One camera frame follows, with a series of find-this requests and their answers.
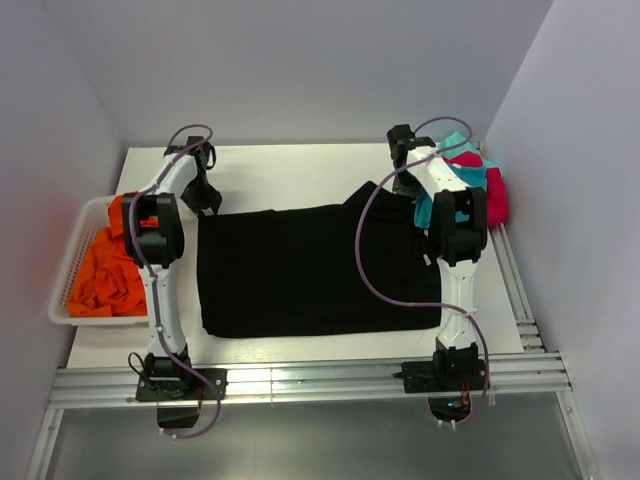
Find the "black t-shirt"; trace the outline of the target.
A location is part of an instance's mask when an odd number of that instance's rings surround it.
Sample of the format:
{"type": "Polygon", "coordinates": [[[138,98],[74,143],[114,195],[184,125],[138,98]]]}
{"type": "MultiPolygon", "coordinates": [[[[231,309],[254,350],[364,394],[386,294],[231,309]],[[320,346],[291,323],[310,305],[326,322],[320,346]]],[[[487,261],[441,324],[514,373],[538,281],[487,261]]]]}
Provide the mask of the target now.
{"type": "Polygon", "coordinates": [[[413,202],[363,184],[341,204],[204,218],[204,330],[226,339],[439,326],[440,274],[413,202]]]}

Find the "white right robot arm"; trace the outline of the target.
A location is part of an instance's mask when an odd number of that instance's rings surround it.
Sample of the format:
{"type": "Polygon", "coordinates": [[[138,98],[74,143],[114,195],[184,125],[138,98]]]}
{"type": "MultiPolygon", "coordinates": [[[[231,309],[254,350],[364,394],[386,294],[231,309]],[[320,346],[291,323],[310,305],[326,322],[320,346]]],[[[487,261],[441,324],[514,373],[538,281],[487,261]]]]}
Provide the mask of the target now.
{"type": "Polygon", "coordinates": [[[441,321],[433,356],[410,361],[394,376],[407,393],[468,394],[488,387],[488,348],[474,319],[477,266],[488,242],[486,192],[457,176],[445,155],[467,137],[440,149],[408,124],[392,127],[387,141],[396,178],[431,198],[426,228],[440,274],[441,321]]]}

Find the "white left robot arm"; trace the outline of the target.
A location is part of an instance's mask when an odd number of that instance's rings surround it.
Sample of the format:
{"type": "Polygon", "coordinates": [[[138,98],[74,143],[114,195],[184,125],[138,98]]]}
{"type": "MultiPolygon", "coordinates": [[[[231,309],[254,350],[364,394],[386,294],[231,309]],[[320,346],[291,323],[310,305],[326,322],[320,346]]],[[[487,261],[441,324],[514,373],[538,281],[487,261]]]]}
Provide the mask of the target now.
{"type": "Polygon", "coordinates": [[[179,313],[177,269],[185,249],[179,204],[198,218],[218,213],[222,195],[208,180],[215,163],[215,148],[205,137],[171,143],[153,179],[121,199],[125,249],[139,268],[149,325],[140,386],[168,399],[183,399],[201,383],[191,367],[179,313]]]}

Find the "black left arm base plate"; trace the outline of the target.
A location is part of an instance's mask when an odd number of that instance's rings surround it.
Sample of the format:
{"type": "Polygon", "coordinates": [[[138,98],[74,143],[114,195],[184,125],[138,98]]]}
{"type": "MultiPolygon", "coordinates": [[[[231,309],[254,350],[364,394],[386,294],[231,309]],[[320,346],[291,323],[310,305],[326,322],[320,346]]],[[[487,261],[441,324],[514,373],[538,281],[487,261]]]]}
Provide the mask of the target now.
{"type": "Polygon", "coordinates": [[[151,376],[149,379],[140,379],[135,400],[140,403],[150,403],[225,398],[228,373],[226,369],[198,368],[197,372],[206,378],[211,386],[199,377],[179,370],[178,376],[151,376]]]}

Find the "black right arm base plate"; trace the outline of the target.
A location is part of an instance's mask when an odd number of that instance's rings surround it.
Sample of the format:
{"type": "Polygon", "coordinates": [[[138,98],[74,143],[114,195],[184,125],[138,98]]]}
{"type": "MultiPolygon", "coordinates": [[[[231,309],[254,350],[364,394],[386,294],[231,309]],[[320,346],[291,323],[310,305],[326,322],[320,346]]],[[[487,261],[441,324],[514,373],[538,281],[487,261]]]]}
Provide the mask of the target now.
{"type": "Polygon", "coordinates": [[[403,382],[406,393],[438,393],[483,391],[489,387],[486,366],[477,360],[470,367],[457,369],[434,360],[403,362],[400,370],[392,374],[403,382]]]}

